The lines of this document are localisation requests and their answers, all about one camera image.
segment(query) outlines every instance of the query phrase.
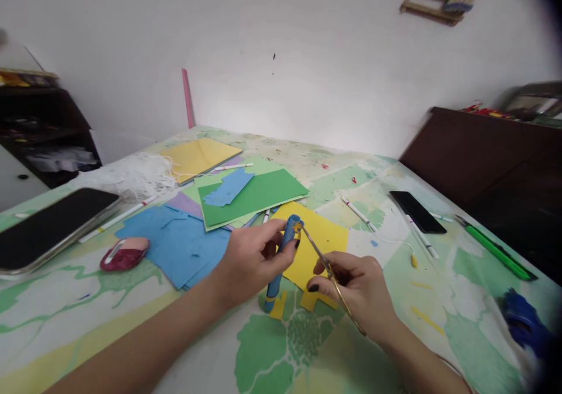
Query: pink stick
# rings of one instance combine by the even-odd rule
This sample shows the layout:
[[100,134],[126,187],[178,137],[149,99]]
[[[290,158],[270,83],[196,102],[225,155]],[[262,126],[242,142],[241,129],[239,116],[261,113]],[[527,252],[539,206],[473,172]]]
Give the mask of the pink stick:
[[187,80],[187,71],[181,70],[183,75],[183,92],[186,95],[186,108],[187,108],[187,125],[191,129],[195,126],[195,116],[193,115],[193,104],[191,103],[191,91],[189,90],[189,81]]

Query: gold scissors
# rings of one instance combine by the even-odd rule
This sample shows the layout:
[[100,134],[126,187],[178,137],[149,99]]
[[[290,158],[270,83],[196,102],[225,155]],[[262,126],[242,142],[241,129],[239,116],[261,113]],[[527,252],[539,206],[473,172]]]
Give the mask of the gold scissors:
[[359,325],[359,322],[357,322],[357,320],[355,319],[355,317],[351,313],[351,310],[349,309],[349,306],[347,306],[347,303],[345,302],[344,296],[342,296],[342,294],[341,294],[338,279],[335,277],[334,270],[332,269],[330,261],[328,261],[328,258],[326,258],[322,252],[320,252],[320,250],[318,249],[318,247],[316,246],[316,244],[312,240],[312,237],[310,237],[309,233],[306,231],[304,226],[302,227],[302,229],[303,229],[306,237],[309,239],[310,244],[312,245],[312,247],[314,248],[314,250],[318,254],[318,257],[322,261],[322,264],[324,265],[324,268],[326,269],[326,272],[328,273],[328,279],[330,281],[332,281],[332,283],[335,286],[335,289],[337,290],[338,294],[340,295],[341,304],[344,306],[344,309],[347,312],[349,318],[351,319],[351,321],[353,321],[353,323],[355,324],[355,326],[357,327],[357,329],[359,330],[359,332],[361,334],[367,335],[366,332],[363,331],[363,328],[361,328],[361,326]]

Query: smartphone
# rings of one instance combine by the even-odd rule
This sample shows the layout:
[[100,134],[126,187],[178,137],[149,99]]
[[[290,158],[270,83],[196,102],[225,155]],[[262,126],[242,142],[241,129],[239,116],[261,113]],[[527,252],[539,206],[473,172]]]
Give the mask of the smartphone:
[[83,188],[0,233],[0,278],[43,265],[115,213],[119,196]]
[[445,234],[447,230],[409,192],[390,191],[390,195],[423,233]]

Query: white yarn bundle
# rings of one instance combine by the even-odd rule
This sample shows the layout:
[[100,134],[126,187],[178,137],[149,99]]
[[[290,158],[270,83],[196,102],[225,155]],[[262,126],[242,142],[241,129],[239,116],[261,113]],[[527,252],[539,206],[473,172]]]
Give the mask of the white yarn bundle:
[[127,202],[161,196],[177,186],[172,159],[139,152],[91,172],[80,172],[70,181],[73,189],[91,187],[112,192]]

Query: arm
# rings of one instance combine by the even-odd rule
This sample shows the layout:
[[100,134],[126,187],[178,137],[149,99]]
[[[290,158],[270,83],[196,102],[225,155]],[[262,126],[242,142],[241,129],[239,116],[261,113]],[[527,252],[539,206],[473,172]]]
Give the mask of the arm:
[[150,392],[185,349],[226,311],[249,300],[291,265],[296,240],[275,255],[285,225],[285,220],[270,220],[233,231],[222,261],[210,275],[46,393]]
[[[389,355],[407,386],[416,394],[469,394],[470,388],[435,353],[429,350],[396,315],[386,288],[382,268],[373,257],[358,258],[346,252],[330,252],[331,262],[340,282],[341,294],[355,318],[367,333]],[[321,274],[320,261],[314,268]],[[312,278],[308,291],[320,292],[337,302],[340,297],[327,278]]]

